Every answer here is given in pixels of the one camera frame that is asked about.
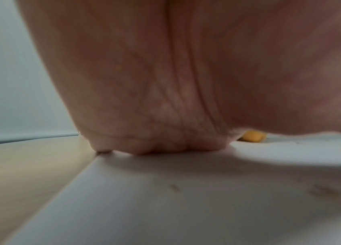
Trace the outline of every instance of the white surface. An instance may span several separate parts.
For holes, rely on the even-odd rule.
[[[0,0],[0,141],[77,130],[12,0]]]
[[[6,243],[84,244],[341,245],[341,136],[101,155]]]

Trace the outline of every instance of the human hand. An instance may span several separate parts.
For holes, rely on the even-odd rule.
[[[341,0],[17,0],[97,151],[341,132]]]

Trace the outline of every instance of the beige tabletop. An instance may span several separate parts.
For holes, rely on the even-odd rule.
[[[81,136],[0,144],[0,241],[95,157]]]

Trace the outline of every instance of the brown speck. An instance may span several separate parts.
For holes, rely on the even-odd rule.
[[[317,197],[325,199],[341,199],[341,190],[335,190],[328,186],[314,184],[313,189],[308,190],[308,193]]]
[[[176,193],[179,193],[179,192],[180,192],[180,187],[178,187],[178,186],[175,185],[175,184],[170,184],[170,185],[169,185],[169,188],[170,188],[171,190],[173,190],[174,192],[176,192]]]

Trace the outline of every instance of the wall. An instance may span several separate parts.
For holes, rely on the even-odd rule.
[[[72,134],[14,2],[0,0],[0,142]]]

